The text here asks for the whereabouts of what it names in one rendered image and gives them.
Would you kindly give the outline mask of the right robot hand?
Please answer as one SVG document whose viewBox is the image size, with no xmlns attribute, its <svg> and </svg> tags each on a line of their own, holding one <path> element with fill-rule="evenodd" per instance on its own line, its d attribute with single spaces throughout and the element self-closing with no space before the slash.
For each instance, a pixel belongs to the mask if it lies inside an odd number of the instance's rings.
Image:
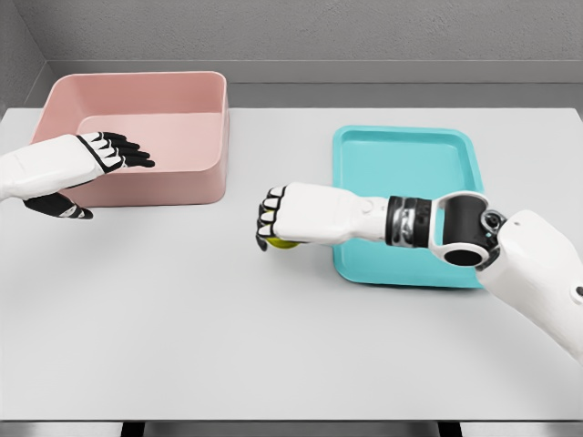
<svg viewBox="0 0 583 437">
<path fill-rule="evenodd" d="M 275 210 L 278 237 L 302 243 L 336 245 L 356 236 L 354 212 L 358 197 L 352 192 L 321 185 L 292 182 L 271 188 L 259 205 L 256 241 L 265 251 L 268 227 L 261 215 Z"/>
</svg>

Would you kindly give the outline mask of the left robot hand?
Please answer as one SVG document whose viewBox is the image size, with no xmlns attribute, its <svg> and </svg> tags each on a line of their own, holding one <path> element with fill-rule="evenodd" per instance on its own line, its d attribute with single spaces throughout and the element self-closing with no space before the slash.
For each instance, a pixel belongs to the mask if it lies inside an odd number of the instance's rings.
<svg viewBox="0 0 583 437">
<path fill-rule="evenodd" d="M 63 189 L 89 183 L 121 168 L 153 168 L 140 145 L 123 135 L 92 132 L 66 134 L 11 151 L 14 190 L 11 198 L 59 219 L 92 219 L 92 212 L 64 196 Z"/>
</svg>

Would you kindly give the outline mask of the yellow-green tennis ball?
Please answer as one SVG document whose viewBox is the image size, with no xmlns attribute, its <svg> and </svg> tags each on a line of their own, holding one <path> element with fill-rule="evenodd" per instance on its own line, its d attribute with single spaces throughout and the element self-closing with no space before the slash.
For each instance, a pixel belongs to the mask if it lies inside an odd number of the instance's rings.
<svg viewBox="0 0 583 437">
<path fill-rule="evenodd" d="M 274 230 L 274 224 L 277 218 L 275 210 L 268 210 L 261 215 L 262 220 L 268 227 L 266 240 L 277 249 L 293 249 L 300 245 L 299 242 L 288 241 L 278 237 Z"/>
</svg>

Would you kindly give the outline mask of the pink basket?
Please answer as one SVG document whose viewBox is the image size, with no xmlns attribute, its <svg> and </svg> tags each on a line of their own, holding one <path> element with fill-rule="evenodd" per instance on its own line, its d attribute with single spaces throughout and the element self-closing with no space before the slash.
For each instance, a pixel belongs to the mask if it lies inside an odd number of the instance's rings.
<svg viewBox="0 0 583 437">
<path fill-rule="evenodd" d="M 113 132 L 156 165 L 123 168 L 64 195 L 86 208 L 209 204 L 226 191 L 230 116 L 212 71 L 77 74 L 53 85 L 31 138 Z"/>
</svg>

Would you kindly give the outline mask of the blue tray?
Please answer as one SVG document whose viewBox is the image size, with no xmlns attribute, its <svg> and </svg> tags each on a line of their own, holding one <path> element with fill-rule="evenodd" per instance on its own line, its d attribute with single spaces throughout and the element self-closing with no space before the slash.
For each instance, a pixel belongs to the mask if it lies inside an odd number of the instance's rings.
<svg viewBox="0 0 583 437">
<path fill-rule="evenodd" d="M 332 141 L 332 183 L 362 197 L 435 199 L 484 189 L 472 141 L 445 128 L 346 126 Z M 428 249 L 351 239 L 333 248 L 345 279 L 365 284 L 477 289 L 473 269 L 456 267 Z"/>
</svg>

